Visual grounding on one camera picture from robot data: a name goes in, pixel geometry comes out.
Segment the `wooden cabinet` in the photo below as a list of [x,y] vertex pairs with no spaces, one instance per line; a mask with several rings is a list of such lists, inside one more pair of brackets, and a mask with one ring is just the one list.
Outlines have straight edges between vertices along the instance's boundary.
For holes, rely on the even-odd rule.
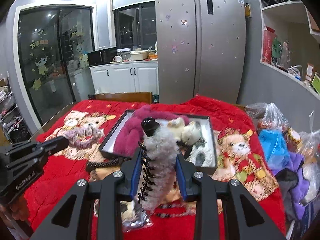
[[107,64],[91,67],[95,91],[100,93],[152,92],[159,94],[155,62]]

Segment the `human hand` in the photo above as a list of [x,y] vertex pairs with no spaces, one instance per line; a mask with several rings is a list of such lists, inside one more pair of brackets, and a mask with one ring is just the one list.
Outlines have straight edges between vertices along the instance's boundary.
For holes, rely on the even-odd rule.
[[[11,204],[8,209],[10,209],[11,215],[15,220],[27,220],[29,217],[29,209],[27,206],[27,201],[23,196],[20,196],[13,204]],[[5,212],[6,208],[0,205],[0,212]]]

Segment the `blue plastic bag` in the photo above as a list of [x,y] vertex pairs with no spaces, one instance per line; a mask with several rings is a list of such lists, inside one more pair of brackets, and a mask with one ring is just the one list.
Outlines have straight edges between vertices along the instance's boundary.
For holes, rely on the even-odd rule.
[[264,157],[272,170],[283,169],[290,158],[287,144],[280,131],[263,129],[259,135]]

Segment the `red box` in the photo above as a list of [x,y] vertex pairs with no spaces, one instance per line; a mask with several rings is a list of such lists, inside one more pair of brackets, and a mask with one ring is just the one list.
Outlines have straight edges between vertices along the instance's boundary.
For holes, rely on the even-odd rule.
[[265,26],[263,32],[263,51],[262,51],[262,62],[268,63],[271,65],[272,58],[272,43],[274,38],[277,35],[275,34],[275,30],[270,27]]

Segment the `pink plush toy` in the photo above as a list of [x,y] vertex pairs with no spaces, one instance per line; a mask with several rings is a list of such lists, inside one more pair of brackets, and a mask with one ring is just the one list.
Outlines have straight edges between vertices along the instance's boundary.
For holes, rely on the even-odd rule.
[[154,119],[173,120],[182,117],[185,124],[189,124],[189,118],[185,115],[177,115],[170,112],[152,111],[150,105],[144,105],[133,112],[132,117],[127,120],[120,130],[113,152],[124,157],[132,157],[135,149],[138,147],[138,141],[143,139],[143,129],[141,122],[147,117]]

